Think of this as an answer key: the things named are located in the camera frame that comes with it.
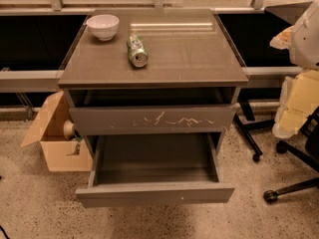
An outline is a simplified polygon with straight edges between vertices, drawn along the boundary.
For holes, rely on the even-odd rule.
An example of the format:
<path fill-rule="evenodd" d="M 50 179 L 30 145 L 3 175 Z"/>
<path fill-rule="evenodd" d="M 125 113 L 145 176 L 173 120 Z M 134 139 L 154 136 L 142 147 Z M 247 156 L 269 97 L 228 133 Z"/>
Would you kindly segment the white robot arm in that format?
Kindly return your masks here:
<path fill-rule="evenodd" d="M 273 37 L 270 46 L 287 49 L 290 62 L 302 69 L 294 78 L 285 78 L 272 128 L 276 137 L 289 138 L 319 106 L 319 0 L 294 25 Z"/>

